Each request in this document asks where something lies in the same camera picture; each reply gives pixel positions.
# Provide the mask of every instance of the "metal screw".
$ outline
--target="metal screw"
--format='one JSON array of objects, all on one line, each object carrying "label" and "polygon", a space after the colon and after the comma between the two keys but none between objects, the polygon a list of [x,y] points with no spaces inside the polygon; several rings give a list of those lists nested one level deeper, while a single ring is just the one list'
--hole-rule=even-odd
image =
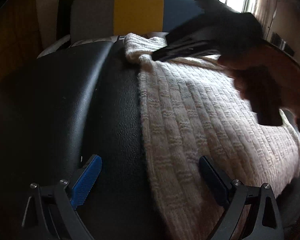
[{"label": "metal screw", "polygon": [[234,180],[232,181],[232,183],[235,184],[236,186],[241,185],[241,181],[238,180],[238,179],[234,179]]},{"label": "metal screw", "polygon": [[38,184],[36,184],[36,183],[31,183],[30,184],[30,188],[32,188],[32,189],[36,188],[37,186],[38,186]]},{"label": "metal screw", "polygon": [[68,180],[67,179],[61,179],[59,182],[62,185],[67,185],[68,184]]},{"label": "metal screw", "polygon": [[270,189],[270,188],[271,188],[270,184],[268,184],[268,183],[264,183],[263,186],[264,186],[266,189]]}]

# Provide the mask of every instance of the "curtain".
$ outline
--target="curtain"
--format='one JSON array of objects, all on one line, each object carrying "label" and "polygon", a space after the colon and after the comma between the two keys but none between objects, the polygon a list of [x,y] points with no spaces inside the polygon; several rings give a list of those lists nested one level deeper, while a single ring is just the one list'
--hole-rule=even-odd
[{"label": "curtain", "polygon": [[274,10],[275,0],[257,0],[252,12],[262,25],[264,37],[266,37],[269,31]]}]

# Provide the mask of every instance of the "multicolored headboard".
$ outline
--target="multicolored headboard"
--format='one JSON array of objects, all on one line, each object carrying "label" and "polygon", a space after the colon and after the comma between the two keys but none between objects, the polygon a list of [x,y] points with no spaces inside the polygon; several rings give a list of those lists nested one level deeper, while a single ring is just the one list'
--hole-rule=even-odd
[{"label": "multicolored headboard", "polygon": [[131,32],[170,32],[200,13],[193,0],[75,0],[71,43]]}]

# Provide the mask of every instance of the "blue rubber fingertip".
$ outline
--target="blue rubber fingertip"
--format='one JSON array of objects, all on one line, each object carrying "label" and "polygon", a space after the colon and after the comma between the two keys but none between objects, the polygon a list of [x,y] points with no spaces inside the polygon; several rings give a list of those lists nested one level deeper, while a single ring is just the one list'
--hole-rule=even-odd
[{"label": "blue rubber fingertip", "polygon": [[96,155],[77,180],[76,184],[72,188],[70,200],[74,210],[76,210],[78,206],[83,205],[93,184],[100,174],[101,167],[102,160],[98,155]]}]

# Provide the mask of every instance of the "ribbed knit texture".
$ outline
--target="ribbed knit texture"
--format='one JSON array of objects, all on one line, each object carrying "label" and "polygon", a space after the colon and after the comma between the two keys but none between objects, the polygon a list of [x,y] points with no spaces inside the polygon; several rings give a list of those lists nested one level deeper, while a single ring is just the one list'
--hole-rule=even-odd
[{"label": "ribbed knit texture", "polygon": [[300,141],[283,112],[281,127],[258,125],[219,66],[193,58],[152,61],[151,52],[163,46],[161,38],[125,38],[127,59],[141,67],[148,176],[172,237],[203,240],[223,210],[200,177],[200,156],[246,185],[268,182],[278,196],[299,174]]}]

